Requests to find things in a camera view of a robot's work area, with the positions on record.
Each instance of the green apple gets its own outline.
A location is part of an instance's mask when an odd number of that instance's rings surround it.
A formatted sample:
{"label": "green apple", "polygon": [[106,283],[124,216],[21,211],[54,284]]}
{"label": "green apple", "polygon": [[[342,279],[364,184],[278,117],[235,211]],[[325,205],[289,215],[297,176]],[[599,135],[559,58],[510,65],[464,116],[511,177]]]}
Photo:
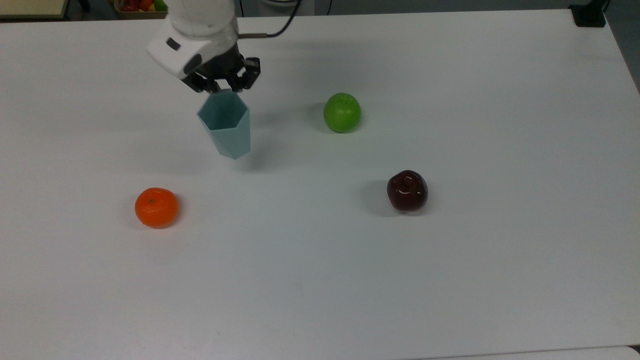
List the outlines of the green apple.
{"label": "green apple", "polygon": [[324,122],[336,133],[353,130],[360,122],[360,104],[352,95],[340,92],[324,105]]}

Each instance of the apple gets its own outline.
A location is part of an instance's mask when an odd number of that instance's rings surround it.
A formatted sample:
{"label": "apple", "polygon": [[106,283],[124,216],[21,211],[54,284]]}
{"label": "apple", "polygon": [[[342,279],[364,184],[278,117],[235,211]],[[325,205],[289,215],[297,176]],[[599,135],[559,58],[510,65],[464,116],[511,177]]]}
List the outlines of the apple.
{"label": "apple", "polygon": [[339,92],[324,105],[324,122],[336,133],[353,130],[360,122],[360,104],[355,97]]}
{"label": "apple", "polygon": [[410,212],[417,211],[424,206],[429,196],[429,190],[420,174],[405,170],[389,179],[387,195],[396,210]]}

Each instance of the floor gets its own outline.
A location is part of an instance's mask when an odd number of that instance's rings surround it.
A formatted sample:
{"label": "floor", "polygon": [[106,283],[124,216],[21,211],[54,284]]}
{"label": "floor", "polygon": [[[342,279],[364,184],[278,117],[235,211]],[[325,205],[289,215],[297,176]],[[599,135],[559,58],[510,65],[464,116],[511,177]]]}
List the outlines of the floor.
{"label": "floor", "polygon": [[[90,0],[90,4],[91,11],[84,13],[77,0],[70,0],[67,10],[68,18],[70,20],[116,20],[113,5],[107,0]],[[340,15],[338,6],[332,10],[332,14]],[[640,1],[612,0],[606,14],[631,76],[640,91]]]}

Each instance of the fruit basket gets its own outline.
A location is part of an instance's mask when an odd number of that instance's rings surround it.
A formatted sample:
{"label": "fruit basket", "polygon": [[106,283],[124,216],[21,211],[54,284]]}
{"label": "fruit basket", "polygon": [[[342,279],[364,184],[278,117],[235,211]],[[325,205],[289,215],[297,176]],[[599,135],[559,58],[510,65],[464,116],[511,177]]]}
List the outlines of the fruit basket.
{"label": "fruit basket", "polygon": [[[140,10],[140,5],[144,1],[145,0],[114,0],[113,8],[116,12],[116,16],[120,20],[164,19],[166,17],[166,14],[167,14],[166,11]],[[155,5],[157,5],[158,3],[164,4],[164,1],[156,0],[152,3],[154,3],[154,7],[155,7]],[[131,4],[134,4],[134,7],[137,8],[137,11],[123,11],[123,8],[125,8],[126,5],[129,5],[129,8],[131,8]]]}

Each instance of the hexagonal cup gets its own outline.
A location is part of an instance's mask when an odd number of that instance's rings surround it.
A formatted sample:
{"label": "hexagonal cup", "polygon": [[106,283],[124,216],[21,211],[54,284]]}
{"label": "hexagonal cup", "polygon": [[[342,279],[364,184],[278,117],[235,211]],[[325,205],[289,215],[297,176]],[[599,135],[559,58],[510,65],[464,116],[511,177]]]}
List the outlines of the hexagonal cup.
{"label": "hexagonal cup", "polygon": [[221,155],[238,159],[251,150],[249,107],[237,93],[229,90],[209,95],[198,117]]}

